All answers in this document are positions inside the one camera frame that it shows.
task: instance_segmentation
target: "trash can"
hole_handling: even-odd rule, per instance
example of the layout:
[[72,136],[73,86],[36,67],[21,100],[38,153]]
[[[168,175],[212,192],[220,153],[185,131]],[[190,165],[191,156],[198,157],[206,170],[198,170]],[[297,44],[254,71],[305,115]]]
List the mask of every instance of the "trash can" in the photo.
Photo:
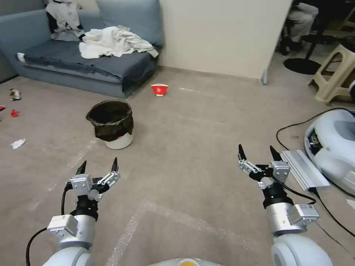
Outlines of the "trash can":
[[95,127],[95,136],[111,149],[122,149],[133,141],[131,106],[123,100],[106,100],[96,104],[86,115]]

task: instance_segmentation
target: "sofa armrest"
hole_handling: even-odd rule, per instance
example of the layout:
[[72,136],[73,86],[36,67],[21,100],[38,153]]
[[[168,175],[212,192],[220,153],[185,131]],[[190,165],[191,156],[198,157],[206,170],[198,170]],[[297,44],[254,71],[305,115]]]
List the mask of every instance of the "sofa armrest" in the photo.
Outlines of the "sofa armrest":
[[82,25],[85,32],[91,29],[103,29],[105,28],[104,21],[100,17],[100,12],[98,10],[81,9],[78,10],[80,24]]
[[0,49],[20,75],[24,67],[18,62],[16,53],[50,39],[45,9],[0,17]]

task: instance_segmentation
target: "white cloth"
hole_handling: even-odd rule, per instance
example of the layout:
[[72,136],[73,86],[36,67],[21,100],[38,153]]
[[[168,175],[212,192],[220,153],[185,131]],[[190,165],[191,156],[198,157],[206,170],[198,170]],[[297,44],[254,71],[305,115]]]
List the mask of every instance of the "white cloth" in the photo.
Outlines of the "white cloth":
[[82,41],[79,43],[79,50],[86,59],[99,58],[102,55],[121,57],[134,51],[148,52],[154,58],[159,54],[148,41],[123,26],[92,29],[85,33]]
[[51,38],[61,41],[78,41],[85,32],[80,26],[78,4],[75,0],[49,0],[45,10],[57,21],[58,28]]
[[291,7],[287,16],[294,22],[294,26],[291,28],[291,40],[300,42],[302,36],[308,35],[317,15],[318,8],[305,3],[300,3],[297,7]]

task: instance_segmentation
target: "pile of clothes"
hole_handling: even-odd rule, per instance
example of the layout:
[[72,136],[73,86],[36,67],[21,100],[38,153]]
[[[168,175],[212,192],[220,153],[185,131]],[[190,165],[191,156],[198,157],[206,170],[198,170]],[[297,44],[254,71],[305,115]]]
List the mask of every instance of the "pile of clothes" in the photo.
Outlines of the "pile of clothes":
[[84,32],[78,16],[79,6],[75,0],[49,0],[46,6],[53,40],[79,41],[79,50],[83,58],[92,59],[101,56],[121,57],[123,54],[148,52],[152,57],[158,51],[146,40],[130,32],[124,26],[91,29]]

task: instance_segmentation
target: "sofa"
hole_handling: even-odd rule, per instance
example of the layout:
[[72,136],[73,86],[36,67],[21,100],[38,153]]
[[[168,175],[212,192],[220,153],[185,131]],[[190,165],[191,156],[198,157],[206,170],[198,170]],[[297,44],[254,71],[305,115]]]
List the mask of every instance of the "sofa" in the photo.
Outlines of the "sofa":
[[[78,11],[85,32],[123,25],[161,51],[159,0],[97,0],[97,4],[99,11]],[[84,59],[78,44],[51,40],[45,9],[0,17],[0,50],[20,76],[125,99],[158,67],[159,57],[147,52]],[[18,53],[24,54],[22,60]]]

